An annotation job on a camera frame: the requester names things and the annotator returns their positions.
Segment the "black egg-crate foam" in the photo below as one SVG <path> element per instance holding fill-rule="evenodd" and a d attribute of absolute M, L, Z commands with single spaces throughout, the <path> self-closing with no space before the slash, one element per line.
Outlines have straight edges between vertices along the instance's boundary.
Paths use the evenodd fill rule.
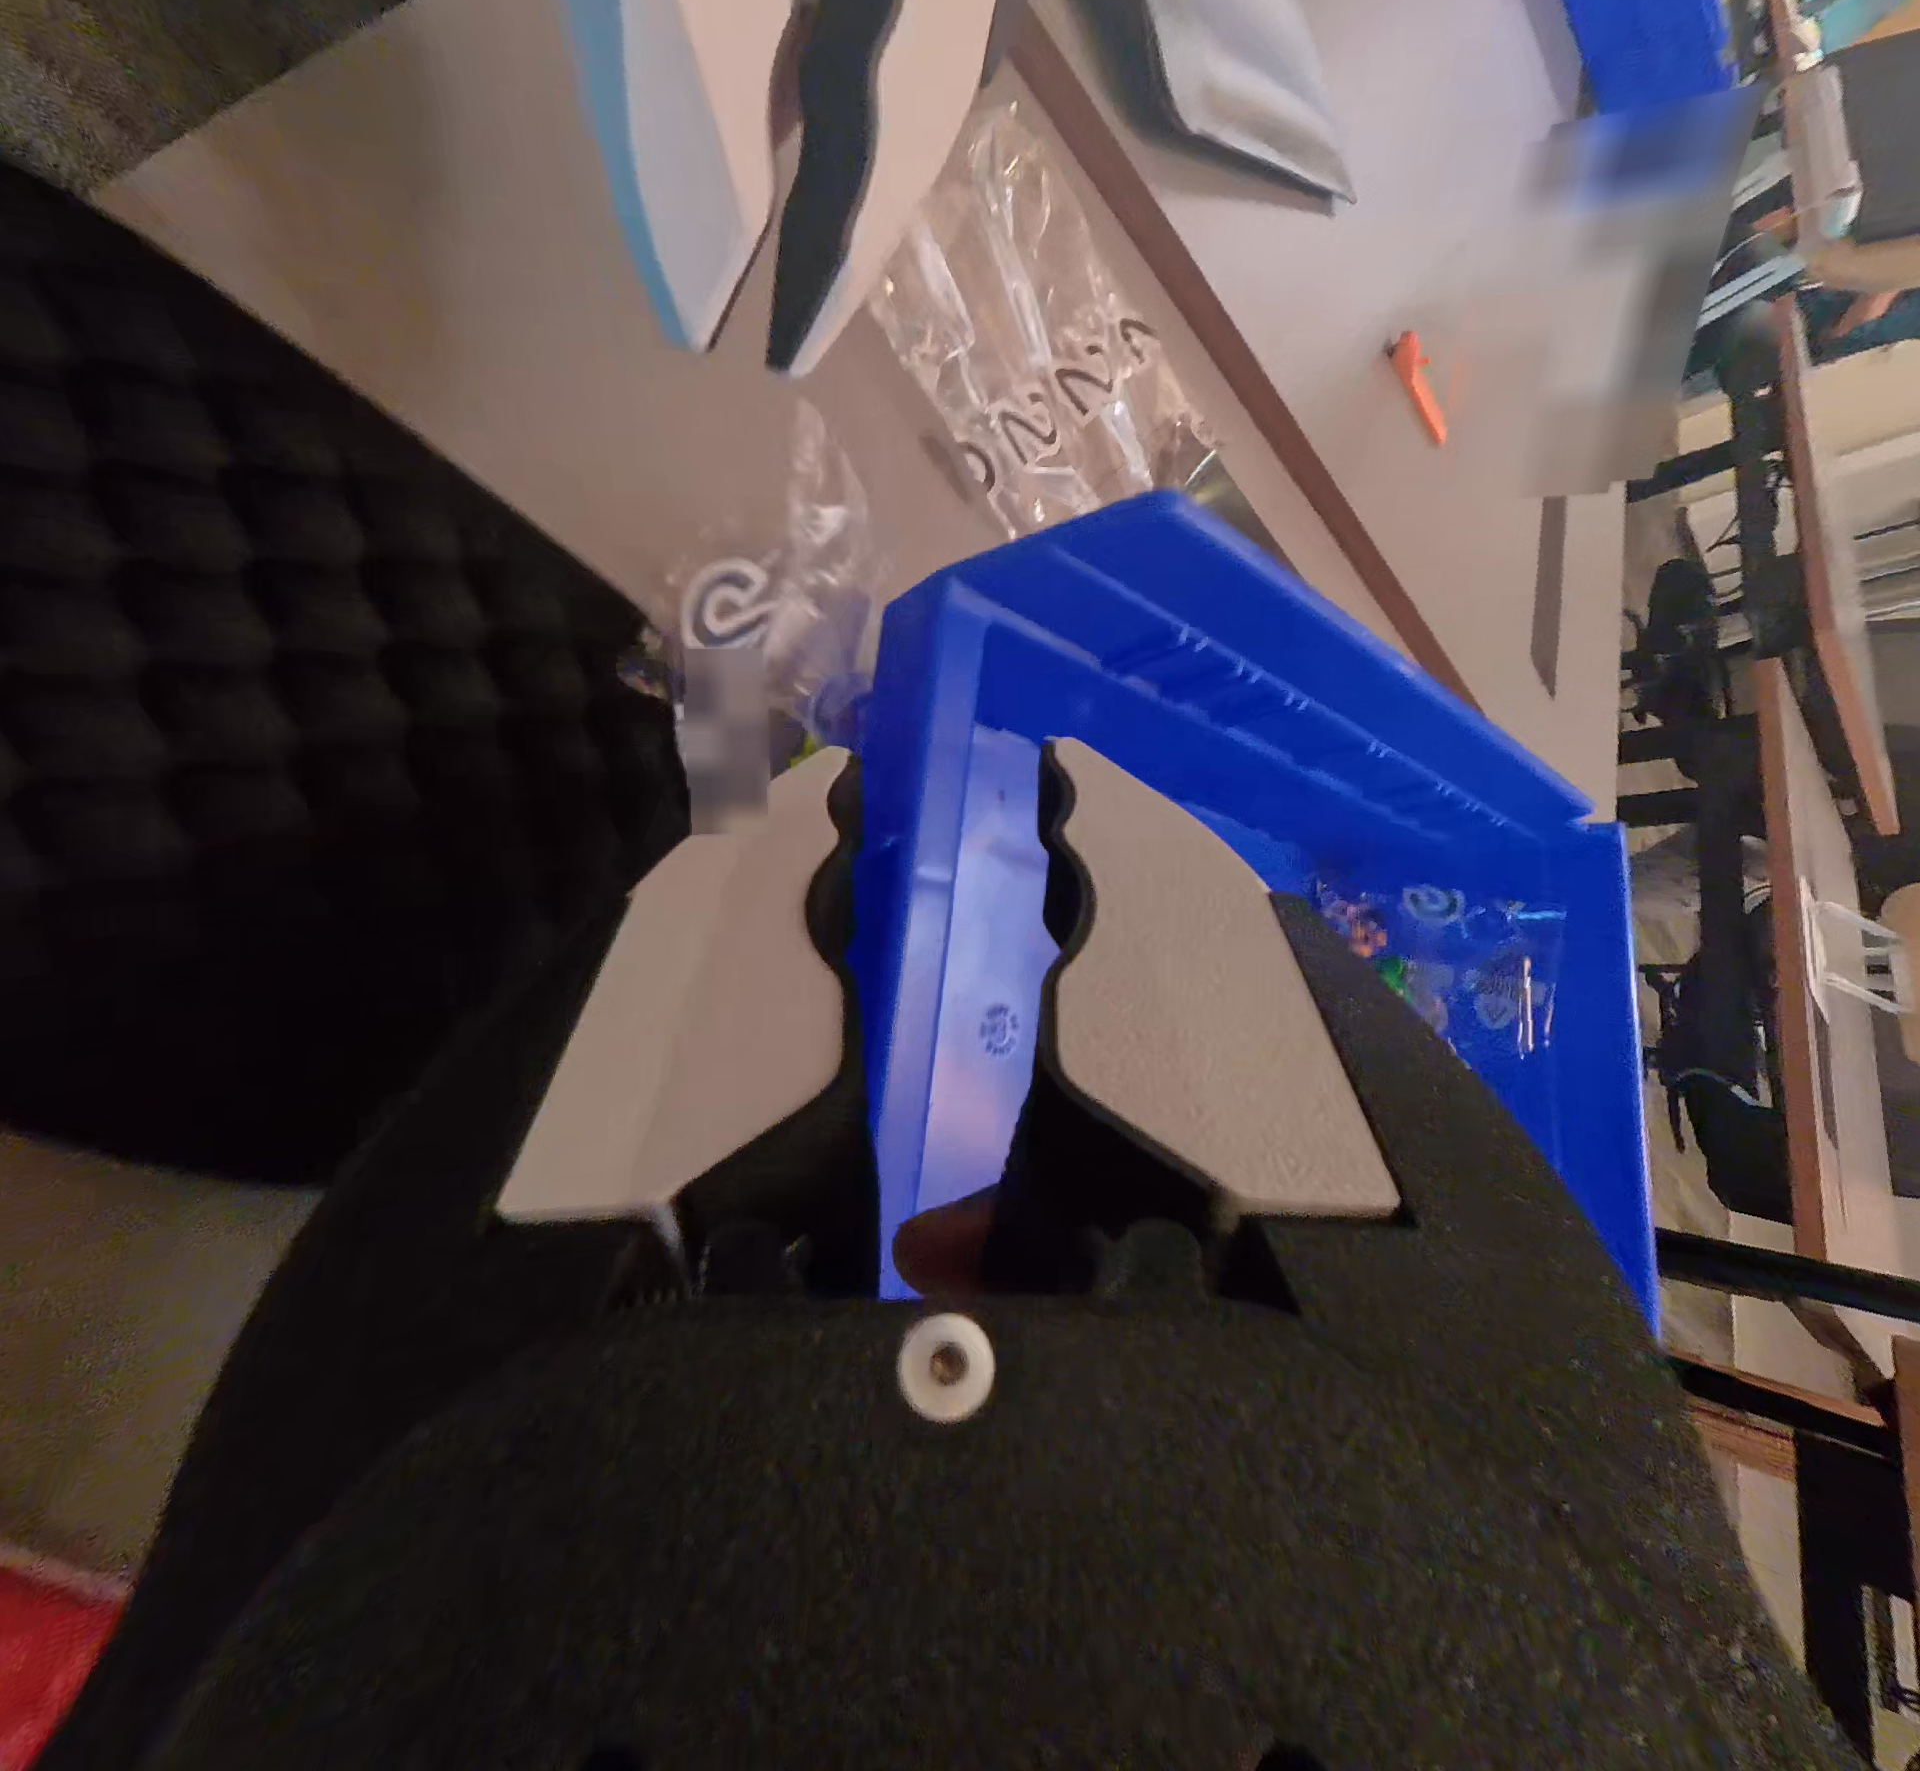
<path fill-rule="evenodd" d="M 1 1118 L 325 1182 L 687 834 L 641 613 L 138 235 L 1 177 Z"/>

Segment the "small orange tool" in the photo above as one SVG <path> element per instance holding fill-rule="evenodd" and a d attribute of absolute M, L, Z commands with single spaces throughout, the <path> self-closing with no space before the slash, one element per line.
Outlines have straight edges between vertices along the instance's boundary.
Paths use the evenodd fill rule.
<path fill-rule="evenodd" d="M 1397 333 L 1383 352 L 1388 368 L 1404 392 L 1418 429 L 1434 449 L 1451 439 L 1446 411 L 1430 378 L 1430 355 L 1413 329 Z"/>

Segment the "clear plastic bag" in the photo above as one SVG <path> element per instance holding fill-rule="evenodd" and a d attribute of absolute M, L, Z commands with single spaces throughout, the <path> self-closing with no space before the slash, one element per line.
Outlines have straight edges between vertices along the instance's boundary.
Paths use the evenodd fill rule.
<path fill-rule="evenodd" d="M 1005 538 L 1211 479 L 1206 417 L 1016 103 L 971 116 L 869 316 Z"/>
<path fill-rule="evenodd" d="M 662 575 L 655 629 L 674 703 L 696 665 L 755 681 L 770 774 L 858 745 L 887 560 L 828 419 L 800 399 L 779 499 L 722 514 Z"/>

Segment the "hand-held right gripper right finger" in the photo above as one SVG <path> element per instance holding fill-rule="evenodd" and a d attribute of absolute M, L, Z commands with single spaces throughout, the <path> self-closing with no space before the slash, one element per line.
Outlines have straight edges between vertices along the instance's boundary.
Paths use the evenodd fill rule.
<path fill-rule="evenodd" d="M 1203 1217 L 1402 1209 L 1261 874 L 1077 739 L 1043 749 L 1038 1076 L 1163 1163 Z"/>

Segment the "wooden table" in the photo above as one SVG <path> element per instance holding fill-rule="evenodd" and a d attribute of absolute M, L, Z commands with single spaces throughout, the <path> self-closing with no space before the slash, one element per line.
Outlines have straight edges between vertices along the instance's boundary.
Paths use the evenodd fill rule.
<path fill-rule="evenodd" d="M 1856 252 L 1850 231 L 1867 196 L 1842 109 L 1837 61 L 1803 34 L 1797 0 L 1765 0 L 1766 63 L 1784 136 L 1785 177 L 1795 214 L 1788 275 L 1864 296 L 1856 266 L 1884 266 L 1892 248 Z M 1748 368 L 1752 452 L 1763 479 L 1788 485 L 1795 525 L 1797 599 L 1760 604 L 1785 589 L 1785 573 L 1745 573 L 1758 655 L 1806 642 L 1844 746 L 1841 776 L 1850 797 L 1884 836 L 1899 832 L 1897 789 L 1876 700 L 1850 520 L 1841 509 L 1810 400 L 1812 350 L 1797 296 L 1777 291 L 1755 318 Z"/>

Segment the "clear bag of toy bricks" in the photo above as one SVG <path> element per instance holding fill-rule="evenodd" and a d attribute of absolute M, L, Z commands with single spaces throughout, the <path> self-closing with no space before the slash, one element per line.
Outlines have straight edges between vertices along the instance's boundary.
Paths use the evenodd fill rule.
<path fill-rule="evenodd" d="M 1313 871 L 1319 923 L 1474 1068 L 1541 1060 L 1550 1041 L 1569 907 L 1436 876 Z"/>

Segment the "grey plastic pouch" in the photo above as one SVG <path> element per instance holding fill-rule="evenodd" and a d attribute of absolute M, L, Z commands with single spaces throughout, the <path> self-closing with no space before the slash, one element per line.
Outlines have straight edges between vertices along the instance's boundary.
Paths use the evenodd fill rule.
<path fill-rule="evenodd" d="M 1167 149 L 1356 203 L 1303 0 L 1068 0 L 1115 109 Z"/>

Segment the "grey desk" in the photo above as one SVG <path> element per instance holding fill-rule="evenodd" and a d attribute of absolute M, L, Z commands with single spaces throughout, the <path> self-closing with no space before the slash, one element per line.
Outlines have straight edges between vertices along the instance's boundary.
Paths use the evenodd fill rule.
<path fill-rule="evenodd" d="M 1523 175 L 1570 115 L 1558 0 L 1303 0 L 1356 203 L 1167 149 L 1115 109 L 1068 0 L 1016 87 L 1279 555 L 1595 805 L 1616 795 L 1617 489 L 1535 499 Z M 1385 348 L 1413 329 L 1451 439 Z"/>
<path fill-rule="evenodd" d="M 761 271 L 706 360 L 612 218 L 559 0 L 409 0 L 110 184 L 211 279 L 645 608 L 777 510 Z M 3 1126 L 3 1539 L 123 1581 L 308 1194 Z"/>

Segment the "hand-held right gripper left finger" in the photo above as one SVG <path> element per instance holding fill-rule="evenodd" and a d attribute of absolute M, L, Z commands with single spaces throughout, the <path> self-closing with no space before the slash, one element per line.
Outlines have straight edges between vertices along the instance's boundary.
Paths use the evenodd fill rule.
<path fill-rule="evenodd" d="M 665 1209 L 828 1088 L 843 997 L 806 896 L 847 768 L 804 759 L 761 814 L 690 834 L 637 883 L 496 1199 L 506 1223 Z"/>

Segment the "red heart brick frame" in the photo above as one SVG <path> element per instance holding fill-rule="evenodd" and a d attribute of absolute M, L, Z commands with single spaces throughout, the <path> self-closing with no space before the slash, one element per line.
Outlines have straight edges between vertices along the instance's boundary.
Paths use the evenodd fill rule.
<path fill-rule="evenodd" d="M 54 1735 L 123 1615 L 128 1588 L 1 1544 L 1 1768 Z"/>

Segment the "black office chair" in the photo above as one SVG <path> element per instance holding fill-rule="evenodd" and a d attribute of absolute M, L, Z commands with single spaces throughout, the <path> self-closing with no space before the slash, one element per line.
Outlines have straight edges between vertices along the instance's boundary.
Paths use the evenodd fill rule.
<path fill-rule="evenodd" d="M 1740 971 L 1709 971 L 1701 958 L 1640 965 L 1657 1010 L 1645 1064 L 1666 1102 L 1672 1143 L 1693 1140 L 1709 1190 L 1732 1214 L 1791 1227 L 1788 1130 L 1763 1098 L 1765 1010 Z"/>

